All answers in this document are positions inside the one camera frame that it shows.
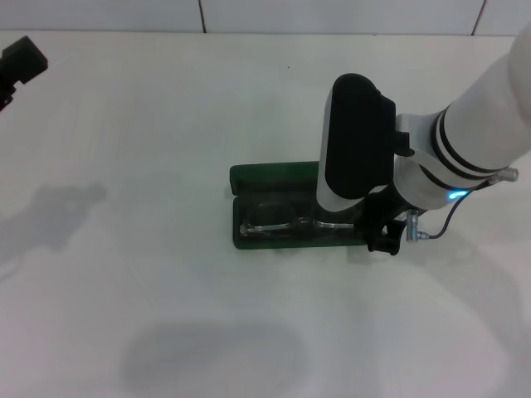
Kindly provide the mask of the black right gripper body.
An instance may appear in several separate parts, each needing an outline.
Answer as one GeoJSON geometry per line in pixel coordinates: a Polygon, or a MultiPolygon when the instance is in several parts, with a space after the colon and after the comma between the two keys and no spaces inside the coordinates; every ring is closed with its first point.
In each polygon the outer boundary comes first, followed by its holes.
{"type": "Polygon", "coordinates": [[[405,201],[395,188],[384,188],[363,200],[360,226],[370,252],[398,253],[405,222],[396,218],[404,211],[405,201]]]}

